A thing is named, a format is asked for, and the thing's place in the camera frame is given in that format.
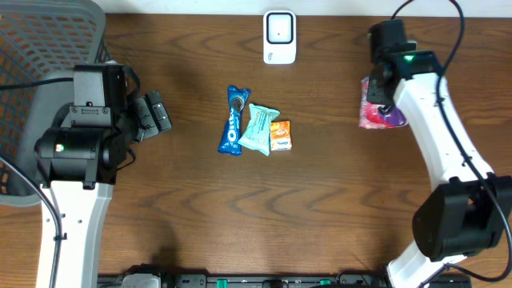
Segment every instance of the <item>white device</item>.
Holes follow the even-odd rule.
[[[297,20],[288,10],[271,10],[263,16],[263,61],[291,64],[297,54]]]

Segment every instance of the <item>wood grain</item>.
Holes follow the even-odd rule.
[[[142,91],[161,92],[174,127],[136,146],[137,162],[119,174],[100,272],[144,262],[213,274],[329,274],[376,270],[399,256],[430,192],[409,128],[358,127],[360,80],[371,68],[366,32],[383,19],[300,17],[296,63],[268,66],[261,17],[107,15],[113,57],[135,69]],[[511,26],[468,19],[447,75],[468,133],[500,175],[512,174]],[[408,18],[406,28],[444,60],[458,20]],[[217,153],[229,84],[251,88],[251,102],[291,120],[292,151]],[[245,113],[244,127],[248,120]],[[38,207],[0,207],[2,286],[34,286],[39,221]],[[505,242],[464,262],[487,275],[505,264]]]

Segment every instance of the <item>cable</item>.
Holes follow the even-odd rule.
[[[131,156],[131,159],[132,159],[132,160],[131,160],[130,162],[128,162],[127,164],[125,164],[124,166],[119,167],[119,168],[118,168],[118,171],[120,171],[121,169],[126,168],[126,167],[128,167],[128,166],[130,166],[130,165],[134,164],[134,163],[135,163],[135,160],[137,159],[137,155],[135,155],[135,151],[134,151],[133,149],[131,149],[130,147],[128,147],[128,151],[127,151],[127,152],[130,154],[130,156]]]
[[[394,20],[397,17],[398,12],[403,9],[403,7],[409,5],[414,0],[407,0],[407,2],[403,3],[394,13],[393,16],[391,16],[391,20]]]
[[[397,16],[398,12],[400,12],[400,10],[403,7],[407,6],[412,1],[414,1],[414,0],[408,0],[407,2],[403,3],[394,12],[393,16],[391,16],[391,20],[395,19],[395,17]],[[492,189],[487,185],[485,179],[483,178],[483,176],[480,174],[478,169],[474,166],[473,162],[471,161],[471,157],[464,150],[464,147],[462,146],[460,140],[458,139],[458,137],[457,137],[457,135],[456,135],[456,133],[454,131],[454,128],[450,124],[450,120],[448,119],[448,116],[446,115],[444,106],[442,105],[442,101],[444,100],[444,98],[442,98],[441,95],[440,95],[441,80],[442,80],[442,77],[445,75],[446,71],[448,70],[448,66],[450,65],[451,61],[454,59],[454,56],[457,53],[457,50],[458,50],[459,46],[461,45],[462,37],[464,36],[464,29],[466,28],[466,22],[465,22],[465,19],[464,19],[464,13],[462,12],[462,8],[460,7],[460,5],[457,3],[456,0],[448,0],[448,1],[450,1],[455,6],[455,8],[457,9],[458,15],[460,17],[460,22],[461,22],[460,26],[461,27],[460,27],[460,32],[459,32],[459,35],[458,35],[458,39],[457,39],[457,41],[456,41],[456,43],[454,45],[454,48],[452,49],[452,51],[450,53],[450,56],[448,56],[448,59],[446,60],[445,65],[442,68],[440,75],[438,76],[438,80],[436,81],[436,85],[435,85],[436,103],[437,103],[437,105],[439,107],[439,111],[441,113],[442,120],[444,121],[444,123],[446,125],[446,128],[448,129],[448,132],[450,133],[450,136],[454,140],[455,145],[457,146],[458,150],[460,151],[461,156],[464,159],[464,162],[468,165],[468,167],[471,169],[471,171],[477,177],[478,181],[480,182],[480,185],[482,186],[482,189],[485,190],[485,192],[487,193],[487,196],[489,196],[490,200],[493,203],[493,206],[496,208],[496,211],[498,212],[499,217],[500,217],[500,219],[503,222],[503,226],[504,226],[504,230],[505,230],[505,235],[506,235],[506,242],[507,242],[507,245],[508,245],[508,248],[509,248],[509,257],[508,257],[508,261],[507,261],[507,264],[506,264],[506,268],[504,269],[502,274],[497,276],[497,277],[481,276],[479,274],[476,274],[475,272],[469,271],[469,270],[467,270],[465,268],[462,268],[462,267],[460,267],[460,266],[458,266],[456,264],[447,263],[447,264],[444,265],[443,268],[441,268],[439,271],[437,271],[434,274],[435,277],[430,277],[429,279],[427,279],[426,282],[422,283],[423,286],[428,284],[434,278],[439,276],[444,270],[447,270],[449,268],[454,268],[454,269],[456,269],[456,270],[458,270],[460,272],[463,272],[464,274],[467,274],[467,275],[469,275],[469,276],[471,276],[473,278],[476,278],[476,279],[484,281],[484,282],[499,282],[499,281],[505,279],[510,274],[510,272],[512,271],[512,235],[511,235],[511,232],[510,232],[510,225],[509,225],[509,223],[508,223],[508,221],[507,221],[507,219],[506,219],[506,217],[505,217],[505,215],[504,215],[504,213],[502,211],[502,208],[499,206],[498,200],[494,196]]]
[[[54,219],[55,224],[55,248],[54,248],[54,259],[51,267],[51,275],[50,275],[50,285],[49,288],[55,288],[55,283],[57,280],[57,268],[58,268],[58,259],[60,258],[61,253],[61,244],[62,244],[62,223],[61,218],[58,216],[58,213],[55,207],[52,205],[50,200],[44,195],[44,193],[38,188],[38,186],[26,176],[23,171],[21,171],[15,164],[9,161],[6,157],[0,154],[0,161],[4,162],[6,166],[9,167],[13,172],[15,172],[21,180],[24,181],[25,184],[29,186],[41,199],[41,201],[45,204],[46,208],[51,214],[51,217]]]
[[[72,82],[72,81],[73,81],[73,78],[55,78],[55,79],[41,80],[41,81],[36,81],[36,82],[31,82],[31,83],[3,85],[3,86],[0,86],[0,91],[1,90],[29,88],[29,87],[40,86],[40,85],[51,84],[51,83]]]

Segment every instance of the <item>blue snack package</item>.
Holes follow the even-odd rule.
[[[218,152],[239,156],[242,154],[242,147],[238,144],[240,139],[240,118],[243,108],[249,100],[250,90],[239,89],[233,85],[227,87],[227,103],[230,108],[230,117],[224,126],[221,143],[218,145]]]

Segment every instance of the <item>gray basket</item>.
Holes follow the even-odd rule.
[[[103,41],[105,21],[102,9],[89,0],[0,0],[0,85],[33,82],[79,63],[110,60]],[[0,91],[0,152],[15,162],[35,91]],[[0,204],[39,202],[29,190],[13,189],[10,180],[10,172],[0,165]]]

